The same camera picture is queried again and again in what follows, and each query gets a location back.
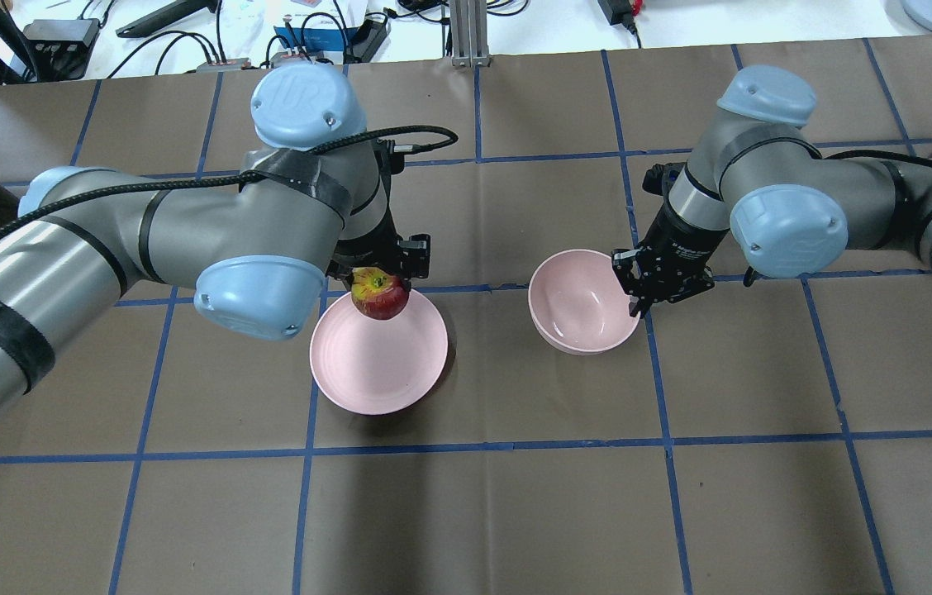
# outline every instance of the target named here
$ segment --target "robotic arm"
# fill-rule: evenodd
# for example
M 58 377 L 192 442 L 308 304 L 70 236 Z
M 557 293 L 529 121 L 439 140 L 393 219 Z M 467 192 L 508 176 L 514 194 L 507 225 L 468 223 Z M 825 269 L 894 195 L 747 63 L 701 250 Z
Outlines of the robotic arm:
M 714 287 L 706 263 L 728 231 L 749 262 L 746 286 L 760 274 L 812 274 L 846 249 L 909 250 L 932 270 L 932 159 L 822 159 L 800 133 L 815 102 L 790 72 L 745 68 L 688 162 L 647 173 L 661 211 L 639 245 L 613 252 L 631 316 Z
M 250 108 L 259 138 L 278 148 L 247 154 L 239 176 L 173 182 L 59 167 L 32 182 L 24 218 L 0 233 L 0 410 L 139 279 L 195 287 L 207 319 L 284 340 L 311 315 L 327 274 L 428 275 L 429 236 L 397 234 L 390 177 L 402 152 L 447 146 L 454 133 L 365 132 L 348 79 L 322 64 L 274 70 Z M 378 139 L 401 131 L 448 139 L 405 150 Z M 232 183 L 236 195 L 212 189 Z

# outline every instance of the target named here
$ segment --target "pink bowl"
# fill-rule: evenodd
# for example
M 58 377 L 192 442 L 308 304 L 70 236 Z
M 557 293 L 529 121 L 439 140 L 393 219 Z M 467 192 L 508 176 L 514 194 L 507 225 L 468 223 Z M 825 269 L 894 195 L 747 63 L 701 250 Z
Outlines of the pink bowl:
M 390 320 L 361 315 L 352 295 L 338 297 L 312 332 L 308 359 L 319 389 L 342 409 L 364 415 L 402 410 L 440 379 L 448 331 L 433 302 L 411 290 Z
M 535 269 L 529 310 L 546 342 L 572 355 L 594 355 L 624 343 L 639 326 L 608 254 L 559 252 Z

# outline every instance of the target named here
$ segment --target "bowl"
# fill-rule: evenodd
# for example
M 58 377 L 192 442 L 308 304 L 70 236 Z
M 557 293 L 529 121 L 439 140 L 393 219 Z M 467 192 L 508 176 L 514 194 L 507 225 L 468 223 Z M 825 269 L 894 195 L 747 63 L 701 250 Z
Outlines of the bowl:
M 558 350 L 594 355 L 624 343 L 639 326 L 612 259 L 594 250 L 559 252 L 535 269 L 529 312 L 535 330 Z
M 424 397 L 443 373 L 448 331 L 436 306 L 416 290 L 389 320 L 364 316 L 352 294 L 338 297 L 308 346 L 311 375 L 342 409 L 383 415 Z

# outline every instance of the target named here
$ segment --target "metal post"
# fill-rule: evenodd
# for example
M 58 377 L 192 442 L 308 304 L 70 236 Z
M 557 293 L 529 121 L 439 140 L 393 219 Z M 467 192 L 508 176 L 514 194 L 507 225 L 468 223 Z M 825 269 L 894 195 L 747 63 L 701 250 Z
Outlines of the metal post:
M 485 0 L 451 0 L 451 64 L 489 65 Z

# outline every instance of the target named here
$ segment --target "apple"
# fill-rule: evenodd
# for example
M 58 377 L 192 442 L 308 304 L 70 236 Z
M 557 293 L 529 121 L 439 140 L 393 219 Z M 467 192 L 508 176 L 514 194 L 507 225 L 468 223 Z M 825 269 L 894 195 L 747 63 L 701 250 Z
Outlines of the apple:
M 403 312 L 410 295 L 403 279 L 377 267 L 352 270 L 352 303 L 366 317 L 389 320 Z

